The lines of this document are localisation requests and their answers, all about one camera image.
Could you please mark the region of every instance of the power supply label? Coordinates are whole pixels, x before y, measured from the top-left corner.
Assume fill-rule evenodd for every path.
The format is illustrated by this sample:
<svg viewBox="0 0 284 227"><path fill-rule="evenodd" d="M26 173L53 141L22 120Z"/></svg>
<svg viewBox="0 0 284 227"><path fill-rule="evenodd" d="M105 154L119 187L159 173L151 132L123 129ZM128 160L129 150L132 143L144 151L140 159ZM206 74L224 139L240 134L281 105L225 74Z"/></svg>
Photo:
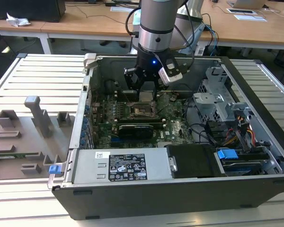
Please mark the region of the power supply label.
<svg viewBox="0 0 284 227"><path fill-rule="evenodd" d="M108 178L110 181L147 180L144 154L110 155Z"/></svg>

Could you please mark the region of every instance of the motherboard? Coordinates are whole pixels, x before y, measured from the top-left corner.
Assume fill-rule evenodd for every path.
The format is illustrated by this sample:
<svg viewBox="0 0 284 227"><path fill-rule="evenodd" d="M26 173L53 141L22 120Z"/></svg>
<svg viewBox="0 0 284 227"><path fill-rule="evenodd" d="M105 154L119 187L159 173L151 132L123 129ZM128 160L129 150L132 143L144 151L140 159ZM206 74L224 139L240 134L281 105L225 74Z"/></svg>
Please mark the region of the motherboard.
<svg viewBox="0 0 284 227"><path fill-rule="evenodd" d="M184 118L186 99L177 96L164 92L156 101L97 96L92 115L95 148L160 148L193 143Z"/></svg>

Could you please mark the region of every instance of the aluminum extrusion table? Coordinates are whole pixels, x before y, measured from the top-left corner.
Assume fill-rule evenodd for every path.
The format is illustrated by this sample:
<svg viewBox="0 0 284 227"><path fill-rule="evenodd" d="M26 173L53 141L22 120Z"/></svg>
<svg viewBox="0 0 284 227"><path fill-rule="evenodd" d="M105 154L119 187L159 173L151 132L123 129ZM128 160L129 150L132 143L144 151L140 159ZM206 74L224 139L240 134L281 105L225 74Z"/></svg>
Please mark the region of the aluminum extrusion table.
<svg viewBox="0 0 284 227"><path fill-rule="evenodd" d="M29 54L17 58L0 80L0 111L14 109L29 116L23 102L28 95L41 97L50 115L76 114L83 76L81 55ZM232 60L248 84L284 129L284 87L262 64ZM233 87L239 99L239 92ZM75 221L47 188L47 179L0 183L0 226L236 226L284 227L284 193L254 209Z"/></svg>

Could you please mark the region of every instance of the blue cable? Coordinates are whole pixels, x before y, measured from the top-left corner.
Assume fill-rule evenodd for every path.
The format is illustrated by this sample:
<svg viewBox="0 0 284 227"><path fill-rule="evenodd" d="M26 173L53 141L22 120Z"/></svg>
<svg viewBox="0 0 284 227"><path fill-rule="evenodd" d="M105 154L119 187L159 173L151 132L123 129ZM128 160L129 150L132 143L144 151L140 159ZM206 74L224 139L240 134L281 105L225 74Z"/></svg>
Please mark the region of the blue cable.
<svg viewBox="0 0 284 227"><path fill-rule="evenodd" d="M212 55L213 55L213 52L214 52L214 50L215 50L215 48L216 48L216 46L217 46L217 36L216 36L216 33L212 30L211 27L209 27L208 25L205 25L205 26L208 28L208 30L211 32L211 34L212 34L213 37L214 37L213 51L212 51L212 53L210 54L210 56L212 56Z"/></svg>

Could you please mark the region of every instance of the laptop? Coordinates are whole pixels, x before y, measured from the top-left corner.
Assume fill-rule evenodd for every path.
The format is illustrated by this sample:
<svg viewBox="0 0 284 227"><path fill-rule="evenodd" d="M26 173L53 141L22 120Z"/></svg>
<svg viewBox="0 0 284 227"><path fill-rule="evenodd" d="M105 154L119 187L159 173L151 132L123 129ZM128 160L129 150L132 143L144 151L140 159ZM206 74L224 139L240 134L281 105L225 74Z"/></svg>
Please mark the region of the laptop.
<svg viewBox="0 0 284 227"><path fill-rule="evenodd" d="M233 8L241 9L260 9L264 6L267 0L237 0L236 2L227 1Z"/></svg>

